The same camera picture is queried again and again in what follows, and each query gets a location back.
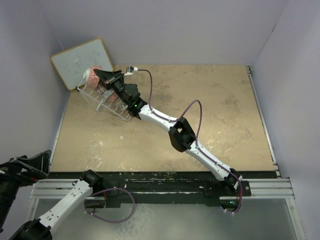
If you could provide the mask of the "blue triangle pattern bowl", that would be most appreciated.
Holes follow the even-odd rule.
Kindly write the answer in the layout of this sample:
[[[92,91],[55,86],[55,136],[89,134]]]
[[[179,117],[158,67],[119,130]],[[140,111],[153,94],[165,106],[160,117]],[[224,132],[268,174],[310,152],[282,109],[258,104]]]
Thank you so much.
[[[95,91],[99,94],[102,95],[107,89],[105,88],[104,85],[102,85],[101,83],[99,83],[96,88]]]

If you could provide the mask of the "black leaf pattern bowl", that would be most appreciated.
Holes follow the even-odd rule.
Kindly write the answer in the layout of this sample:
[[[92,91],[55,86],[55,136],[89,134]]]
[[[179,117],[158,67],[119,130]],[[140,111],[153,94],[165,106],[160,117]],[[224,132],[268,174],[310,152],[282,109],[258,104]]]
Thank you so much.
[[[105,99],[108,99],[113,93],[114,91],[112,89],[106,90],[105,92],[102,93],[102,97]]]

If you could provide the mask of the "pink floral pattern bowl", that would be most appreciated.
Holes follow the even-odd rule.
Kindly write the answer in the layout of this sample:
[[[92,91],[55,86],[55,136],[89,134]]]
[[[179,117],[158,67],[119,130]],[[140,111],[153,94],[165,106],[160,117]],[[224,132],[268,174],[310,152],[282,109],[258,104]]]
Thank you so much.
[[[107,100],[108,100],[109,102],[113,103],[113,102],[115,102],[115,101],[117,100],[117,98],[118,98],[118,95],[117,95],[115,92],[113,92],[113,93],[107,98]]]

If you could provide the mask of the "brown floral pattern bowl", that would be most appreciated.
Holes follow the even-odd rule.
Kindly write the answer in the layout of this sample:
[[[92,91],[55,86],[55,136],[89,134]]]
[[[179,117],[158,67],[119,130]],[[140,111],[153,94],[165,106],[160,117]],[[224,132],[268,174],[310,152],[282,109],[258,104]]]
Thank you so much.
[[[115,101],[114,101],[114,104],[116,106],[121,106],[124,102],[120,99],[120,98],[117,98]]]

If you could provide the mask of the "white black diamond bowl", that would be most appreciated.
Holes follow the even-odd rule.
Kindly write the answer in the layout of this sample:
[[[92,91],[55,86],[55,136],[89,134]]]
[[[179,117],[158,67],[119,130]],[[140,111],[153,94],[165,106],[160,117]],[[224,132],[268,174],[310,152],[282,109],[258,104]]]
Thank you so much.
[[[120,106],[120,109],[121,110],[126,110],[128,108],[128,106],[126,105],[126,104],[122,104],[121,106]]]

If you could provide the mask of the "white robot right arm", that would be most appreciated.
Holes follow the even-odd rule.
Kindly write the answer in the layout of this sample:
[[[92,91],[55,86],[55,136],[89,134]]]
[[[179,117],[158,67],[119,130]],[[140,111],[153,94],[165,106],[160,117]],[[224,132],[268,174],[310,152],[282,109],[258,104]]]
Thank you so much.
[[[133,72],[146,72],[150,80],[152,80],[151,72],[137,67],[128,67],[127,69],[127,73],[123,73],[121,70],[111,72],[100,69],[94,69],[93,72],[104,87],[108,90],[114,90],[118,97],[127,105],[127,111],[131,117],[153,123],[163,129],[168,133],[171,146],[176,151],[186,153],[204,165],[220,182],[222,190],[226,195],[233,196],[239,192],[238,195],[241,196],[243,194],[241,174],[211,154],[199,141],[203,118],[201,102],[197,99],[192,101],[178,118],[166,115],[152,107],[152,89],[150,90],[148,101],[144,101],[136,84],[125,83],[125,76],[131,75]],[[185,114],[194,103],[199,104],[200,110],[197,131],[192,129],[185,118]]]

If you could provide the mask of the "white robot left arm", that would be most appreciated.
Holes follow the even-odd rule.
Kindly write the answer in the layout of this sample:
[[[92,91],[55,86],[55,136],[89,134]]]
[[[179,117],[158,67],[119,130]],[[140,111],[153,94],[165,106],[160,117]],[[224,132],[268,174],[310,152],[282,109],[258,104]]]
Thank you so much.
[[[20,188],[47,179],[52,151],[45,150],[32,157],[12,157],[0,164],[0,231],[16,200]],[[12,236],[12,240],[51,240],[63,220],[89,196],[103,191],[103,177],[89,169],[84,171],[71,190],[51,209],[39,217],[25,222]]]

